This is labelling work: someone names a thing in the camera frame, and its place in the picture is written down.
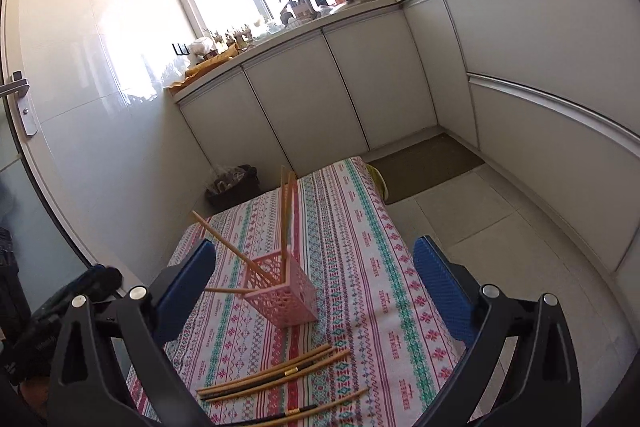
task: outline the blue gripper pad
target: blue gripper pad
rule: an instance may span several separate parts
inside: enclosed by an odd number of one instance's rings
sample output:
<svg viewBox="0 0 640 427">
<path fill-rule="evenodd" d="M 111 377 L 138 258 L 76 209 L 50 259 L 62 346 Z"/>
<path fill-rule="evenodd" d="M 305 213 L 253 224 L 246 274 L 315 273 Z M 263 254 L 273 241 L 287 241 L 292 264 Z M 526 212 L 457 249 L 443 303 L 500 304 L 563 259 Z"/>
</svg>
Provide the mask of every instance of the blue gripper pad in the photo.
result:
<svg viewBox="0 0 640 427">
<path fill-rule="evenodd" d="M 464 342 L 468 349 L 478 334 L 478 328 L 472 320 L 474 304 L 469 295 L 478 294 L 478 283 L 464 267 L 449 263 L 428 235 L 423 235 L 415 241 L 414 266 L 449 333 L 453 338 Z M 466 277 L 460 274 L 460 271 L 463 271 Z M 461 282 L 466 283 L 466 291 L 456 279 L 456 275 L 463 275 L 465 280 Z"/>
<path fill-rule="evenodd" d="M 164 268 L 149 286 L 156 316 L 152 335 L 158 346 L 178 338 L 215 269 L 216 247 L 203 239 L 180 264 Z"/>
</svg>

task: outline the plastic bag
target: plastic bag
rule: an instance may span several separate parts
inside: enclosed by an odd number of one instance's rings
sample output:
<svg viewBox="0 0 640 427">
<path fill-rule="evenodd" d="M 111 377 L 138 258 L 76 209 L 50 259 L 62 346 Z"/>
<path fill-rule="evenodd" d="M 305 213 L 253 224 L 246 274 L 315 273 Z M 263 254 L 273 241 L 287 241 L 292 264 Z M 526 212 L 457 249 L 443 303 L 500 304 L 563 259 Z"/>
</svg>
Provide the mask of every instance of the plastic bag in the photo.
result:
<svg viewBox="0 0 640 427">
<path fill-rule="evenodd" d="M 242 181 L 246 171 L 240 167 L 214 165 L 209 171 L 206 187 L 214 194 L 222 194 Z"/>
<path fill-rule="evenodd" d="M 188 48 L 190 53 L 204 56 L 213 49 L 213 40 L 209 37 L 200 37 L 189 44 Z"/>
</svg>

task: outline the door handle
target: door handle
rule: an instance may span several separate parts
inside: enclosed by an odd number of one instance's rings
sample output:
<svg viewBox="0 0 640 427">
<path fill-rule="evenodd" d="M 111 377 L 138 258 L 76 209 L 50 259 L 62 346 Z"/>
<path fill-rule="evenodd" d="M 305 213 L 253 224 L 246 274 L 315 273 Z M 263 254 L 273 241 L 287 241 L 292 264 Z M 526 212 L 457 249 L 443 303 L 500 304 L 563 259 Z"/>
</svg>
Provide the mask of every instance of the door handle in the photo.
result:
<svg viewBox="0 0 640 427">
<path fill-rule="evenodd" d="M 38 125 L 29 94 L 29 81 L 22 77 L 21 71 L 14 71 L 11 77 L 11 82 L 0 86 L 0 96 L 7 97 L 9 94 L 15 93 L 15 102 L 18 106 L 24 132 L 27 136 L 33 136 L 38 132 Z"/>
</svg>

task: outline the pink basket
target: pink basket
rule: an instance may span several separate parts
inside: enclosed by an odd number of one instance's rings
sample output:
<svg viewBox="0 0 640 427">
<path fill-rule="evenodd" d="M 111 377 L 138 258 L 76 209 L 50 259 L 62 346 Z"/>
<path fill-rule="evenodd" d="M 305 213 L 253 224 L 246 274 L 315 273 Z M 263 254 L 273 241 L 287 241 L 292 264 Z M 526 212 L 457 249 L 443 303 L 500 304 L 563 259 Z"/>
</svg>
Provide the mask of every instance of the pink basket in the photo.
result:
<svg viewBox="0 0 640 427">
<path fill-rule="evenodd" d="M 280 279 L 282 258 L 280 250 L 254 261 L 276 279 Z M 287 255 L 287 277 L 282 284 L 267 286 L 254 271 L 244 270 L 244 288 L 256 288 L 243 298 L 277 328 L 287 328 L 318 320 L 316 288 L 306 276 L 293 252 Z"/>
</svg>

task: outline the white tiled wall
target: white tiled wall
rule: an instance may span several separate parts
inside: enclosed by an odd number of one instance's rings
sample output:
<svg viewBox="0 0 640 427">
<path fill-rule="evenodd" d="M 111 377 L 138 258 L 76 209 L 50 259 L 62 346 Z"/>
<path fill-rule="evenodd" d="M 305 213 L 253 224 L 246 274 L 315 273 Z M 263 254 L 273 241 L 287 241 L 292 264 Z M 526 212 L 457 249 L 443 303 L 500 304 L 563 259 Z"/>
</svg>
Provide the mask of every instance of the white tiled wall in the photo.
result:
<svg viewBox="0 0 640 427">
<path fill-rule="evenodd" d="M 19 33 L 55 166 L 95 238 L 150 282 L 209 169 L 163 90 L 185 67 L 172 42 L 193 40 L 182 7 L 178 0 L 17 5 L 18 27 L 7 29 Z"/>
</svg>

